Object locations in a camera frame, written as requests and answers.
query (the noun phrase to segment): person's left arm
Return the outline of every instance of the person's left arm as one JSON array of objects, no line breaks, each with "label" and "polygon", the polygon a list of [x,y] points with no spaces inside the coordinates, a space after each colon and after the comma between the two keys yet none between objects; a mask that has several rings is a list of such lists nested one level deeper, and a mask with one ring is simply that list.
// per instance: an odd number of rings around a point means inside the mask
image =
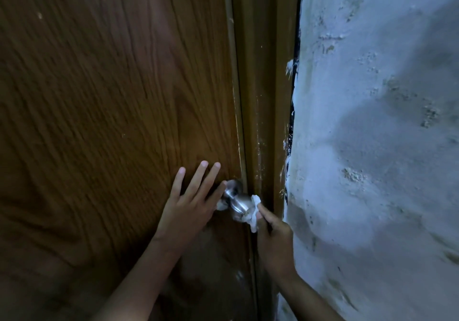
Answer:
[{"label": "person's left arm", "polygon": [[190,241],[210,220],[226,188],[223,181],[206,200],[220,163],[214,164],[202,182],[207,166],[208,162],[201,162],[182,196],[185,168],[179,169],[154,237],[94,321],[148,320],[172,268]]}]

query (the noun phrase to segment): person's right arm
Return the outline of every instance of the person's right arm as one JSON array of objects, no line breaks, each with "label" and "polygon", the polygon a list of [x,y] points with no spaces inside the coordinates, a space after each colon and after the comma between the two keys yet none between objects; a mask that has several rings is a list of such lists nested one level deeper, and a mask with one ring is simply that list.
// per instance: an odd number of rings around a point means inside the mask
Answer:
[{"label": "person's right arm", "polygon": [[296,272],[290,226],[262,204],[258,209],[258,254],[298,321],[344,321]]}]

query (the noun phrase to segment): door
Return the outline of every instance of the door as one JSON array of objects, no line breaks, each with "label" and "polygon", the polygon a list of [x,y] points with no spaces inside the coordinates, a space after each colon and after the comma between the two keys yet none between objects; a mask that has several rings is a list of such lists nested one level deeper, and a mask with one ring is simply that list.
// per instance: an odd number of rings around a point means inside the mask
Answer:
[{"label": "door", "polygon": [[[224,0],[0,0],[0,315],[85,320],[177,169],[240,178]],[[216,213],[154,309],[254,320],[247,228]]]}]

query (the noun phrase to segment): hand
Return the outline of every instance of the hand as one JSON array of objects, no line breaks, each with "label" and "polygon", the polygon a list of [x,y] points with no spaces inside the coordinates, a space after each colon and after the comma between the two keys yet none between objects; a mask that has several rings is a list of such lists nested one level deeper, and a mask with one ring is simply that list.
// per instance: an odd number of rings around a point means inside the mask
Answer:
[{"label": "hand", "polygon": [[153,241],[161,241],[167,250],[172,250],[176,254],[181,255],[191,240],[209,222],[218,200],[226,189],[226,181],[223,181],[206,200],[220,170],[220,163],[215,163],[201,184],[208,165],[207,161],[201,162],[182,196],[180,196],[180,191],[185,168],[179,169],[163,215],[159,220]]},{"label": "hand", "polygon": [[[293,231],[263,204],[258,204],[258,210],[258,255],[268,274],[278,285],[288,283],[298,276],[293,259]],[[268,232],[268,223],[273,229],[271,233]]]}]

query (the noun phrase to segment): forearm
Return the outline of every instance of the forearm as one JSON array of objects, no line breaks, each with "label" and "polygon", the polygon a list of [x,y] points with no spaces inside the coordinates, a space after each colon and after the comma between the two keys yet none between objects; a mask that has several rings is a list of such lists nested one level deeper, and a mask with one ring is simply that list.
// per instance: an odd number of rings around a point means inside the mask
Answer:
[{"label": "forearm", "polygon": [[153,238],[94,321],[147,321],[179,257]]},{"label": "forearm", "polygon": [[278,282],[278,286],[298,321],[343,321],[299,275]]}]

